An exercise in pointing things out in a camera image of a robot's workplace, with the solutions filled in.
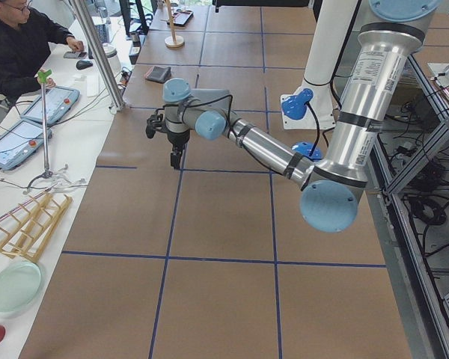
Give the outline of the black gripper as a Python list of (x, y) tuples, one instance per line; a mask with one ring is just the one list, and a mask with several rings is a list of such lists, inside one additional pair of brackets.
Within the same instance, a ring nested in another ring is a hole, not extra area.
[(168, 141), (172, 144), (173, 150), (170, 154), (170, 163), (172, 167), (180, 168), (183, 156), (183, 149), (189, 141), (189, 130), (185, 132), (169, 132)]

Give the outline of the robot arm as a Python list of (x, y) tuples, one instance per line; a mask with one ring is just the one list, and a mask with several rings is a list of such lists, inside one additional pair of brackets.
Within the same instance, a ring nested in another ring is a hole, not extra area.
[(361, 49), (343, 92), (326, 155), (318, 162), (292, 150), (231, 110), (192, 95), (184, 79), (164, 84), (164, 125), (178, 166), (191, 131), (214, 140), (226, 136), (263, 166), (296, 182), (302, 217), (315, 229), (336, 233), (355, 220), (367, 185), (364, 167), (382, 128), (407, 58), (417, 52), (439, 6), (437, 1), (369, 1), (360, 30)]

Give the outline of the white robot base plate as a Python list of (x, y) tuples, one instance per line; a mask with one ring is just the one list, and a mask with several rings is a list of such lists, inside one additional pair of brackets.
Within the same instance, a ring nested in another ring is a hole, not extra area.
[(335, 125), (330, 94), (314, 94), (304, 89), (298, 94), (282, 94), (281, 116), (284, 129), (330, 129)]

